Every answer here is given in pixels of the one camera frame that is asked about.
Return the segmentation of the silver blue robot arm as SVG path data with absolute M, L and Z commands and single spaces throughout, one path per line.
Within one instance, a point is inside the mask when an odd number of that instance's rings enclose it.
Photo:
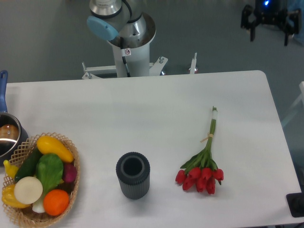
M 89 8 L 89 29 L 120 48 L 137 47 L 136 42 L 148 32 L 140 0 L 92 0 Z M 257 0 L 254 6 L 243 8 L 240 26 L 249 31 L 250 41 L 254 41 L 258 25 L 275 26 L 284 33 L 284 45 L 287 46 L 292 35 L 300 34 L 303 23 L 302 0 Z

